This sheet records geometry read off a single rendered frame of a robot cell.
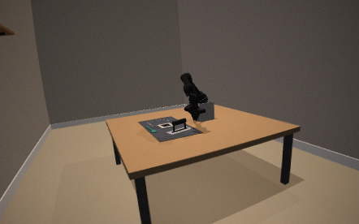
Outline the cream tile with dark square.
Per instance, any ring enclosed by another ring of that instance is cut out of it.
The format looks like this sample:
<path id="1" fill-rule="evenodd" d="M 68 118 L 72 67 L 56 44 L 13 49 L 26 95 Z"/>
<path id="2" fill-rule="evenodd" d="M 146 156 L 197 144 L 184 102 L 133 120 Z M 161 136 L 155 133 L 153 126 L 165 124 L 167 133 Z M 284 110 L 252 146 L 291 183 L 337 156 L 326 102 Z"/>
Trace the cream tile with dark square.
<path id="1" fill-rule="evenodd" d="M 157 126 L 160 127 L 161 129 L 168 128 L 168 127 L 173 127 L 171 123 L 159 124 Z"/>

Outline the dark grey flat mat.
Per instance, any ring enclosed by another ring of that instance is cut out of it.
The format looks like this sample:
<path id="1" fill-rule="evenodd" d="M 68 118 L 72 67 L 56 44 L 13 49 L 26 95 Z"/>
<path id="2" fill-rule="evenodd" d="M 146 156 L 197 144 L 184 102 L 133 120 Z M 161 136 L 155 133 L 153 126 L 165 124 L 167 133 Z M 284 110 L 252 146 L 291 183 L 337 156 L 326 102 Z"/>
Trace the dark grey flat mat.
<path id="1" fill-rule="evenodd" d="M 192 129 L 189 129 L 187 131 L 182 131 L 179 133 L 176 133 L 174 135 L 171 135 L 167 132 L 169 131 L 173 131 L 173 127 L 168 127 L 168 128 L 164 128 L 161 129 L 160 127 L 158 127 L 157 125 L 159 124 L 164 124 L 164 123 L 171 123 L 172 121 L 178 120 L 176 118 L 173 117 L 165 117 L 165 118 L 156 118 L 156 119 L 151 119 L 151 120 L 146 120 L 146 121 L 141 121 L 138 122 L 141 126 L 143 126 L 143 128 L 145 130 L 147 130 L 150 134 L 153 135 L 153 137 L 155 139 L 157 139 L 159 142 L 163 142 L 163 141 L 168 141 L 168 140 L 174 140 L 174 139 L 178 139 L 178 138 L 182 138 L 182 137 L 186 137 L 186 136 L 190 136 L 190 135 L 196 135 L 196 134 L 201 134 L 203 133 L 202 131 L 197 130 L 194 127 L 189 126 L 188 124 L 186 124 L 186 127 L 191 127 Z M 172 123 L 171 123 L 172 124 Z M 156 130 L 157 132 L 152 133 L 150 131 L 150 129 L 148 129 L 147 127 L 150 127 L 153 130 Z M 184 127 L 184 123 L 179 124 L 179 125 L 175 125 L 175 130 L 183 128 Z"/>

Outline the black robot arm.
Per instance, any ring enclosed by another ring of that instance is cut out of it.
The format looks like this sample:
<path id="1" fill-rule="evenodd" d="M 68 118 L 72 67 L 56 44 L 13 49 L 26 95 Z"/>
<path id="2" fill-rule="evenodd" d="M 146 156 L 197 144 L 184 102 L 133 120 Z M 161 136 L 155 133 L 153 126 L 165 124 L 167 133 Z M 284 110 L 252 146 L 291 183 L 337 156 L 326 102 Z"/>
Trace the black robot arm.
<path id="1" fill-rule="evenodd" d="M 208 97 L 202 91 L 199 91 L 193 83 L 190 73 L 184 73 L 180 78 L 184 82 L 184 93 L 186 97 L 189 97 L 190 101 L 190 104 L 184 107 L 186 111 L 190 112 L 191 110 L 195 110 L 196 106 L 194 103 L 196 101 L 199 101 L 200 104 L 208 102 Z"/>

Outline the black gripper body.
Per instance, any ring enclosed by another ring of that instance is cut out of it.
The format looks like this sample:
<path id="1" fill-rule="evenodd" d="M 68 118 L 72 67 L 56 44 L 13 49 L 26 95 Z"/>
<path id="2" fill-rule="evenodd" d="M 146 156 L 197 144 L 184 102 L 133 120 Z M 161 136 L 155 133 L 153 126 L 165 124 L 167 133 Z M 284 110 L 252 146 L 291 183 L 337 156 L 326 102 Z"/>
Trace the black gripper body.
<path id="1" fill-rule="evenodd" d="M 196 109 L 195 109 L 195 110 L 191 110 L 190 112 L 195 111 L 195 113 L 198 113 L 198 114 L 205 113 L 205 109 L 202 109 L 202 108 L 199 109 L 198 103 L 199 103 L 199 101 L 196 101 L 196 102 L 194 103 L 194 105 L 196 106 Z"/>

